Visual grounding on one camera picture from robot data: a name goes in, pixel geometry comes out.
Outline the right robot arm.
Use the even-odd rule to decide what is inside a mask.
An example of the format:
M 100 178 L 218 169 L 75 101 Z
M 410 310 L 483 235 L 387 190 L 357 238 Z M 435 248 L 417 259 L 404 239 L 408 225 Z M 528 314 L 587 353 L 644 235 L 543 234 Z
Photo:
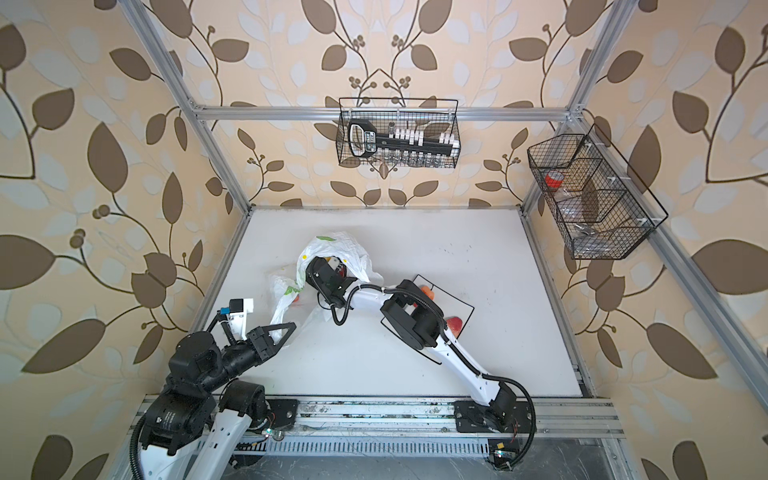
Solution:
M 537 431 L 532 396 L 520 382 L 481 367 L 460 345 L 440 307 L 413 281 L 379 286 L 352 276 L 338 257 L 315 257 L 307 266 L 306 282 L 336 325 L 343 325 L 354 309 L 378 311 L 408 347 L 432 351 L 469 390 L 471 401 L 462 404 L 469 411 L 458 420 L 511 436 L 489 452 L 493 467 L 511 471 L 522 462 Z

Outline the white plastic bag fruit print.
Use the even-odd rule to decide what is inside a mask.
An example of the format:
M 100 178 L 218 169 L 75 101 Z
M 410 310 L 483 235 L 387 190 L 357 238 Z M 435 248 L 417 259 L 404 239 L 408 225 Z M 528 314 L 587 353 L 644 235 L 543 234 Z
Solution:
M 286 315 L 303 294 L 314 292 L 316 306 L 310 320 L 333 321 L 340 326 L 357 301 L 381 293 L 383 277 L 373 270 L 368 252 L 350 234 L 340 231 L 314 237 L 293 266 L 278 268 L 268 275 L 272 314 L 269 324 L 286 322 Z

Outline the red fake apple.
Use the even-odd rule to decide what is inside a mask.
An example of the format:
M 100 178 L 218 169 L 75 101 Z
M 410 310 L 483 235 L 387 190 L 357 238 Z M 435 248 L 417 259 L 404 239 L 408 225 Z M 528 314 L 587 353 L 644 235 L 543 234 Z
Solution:
M 464 327 L 464 321 L 457 316 L 449 317 L 445 319 L 446 325 L 455 338 L 459 338 L 461 331 Z

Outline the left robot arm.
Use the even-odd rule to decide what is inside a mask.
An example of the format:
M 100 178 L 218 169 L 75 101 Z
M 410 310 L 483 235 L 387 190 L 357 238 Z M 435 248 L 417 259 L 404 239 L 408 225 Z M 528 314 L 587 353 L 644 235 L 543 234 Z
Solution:
M 225 347 L 208 331 L 184 337 L 162 392 L 132 433 L 132 477 L 218 479 L 247 432 L 268 440 L 292 429 L 297 400 L 270 400 L 263 385 L 241 376 L 276 356 L 295 329 L 292 322 L 257 327 Z

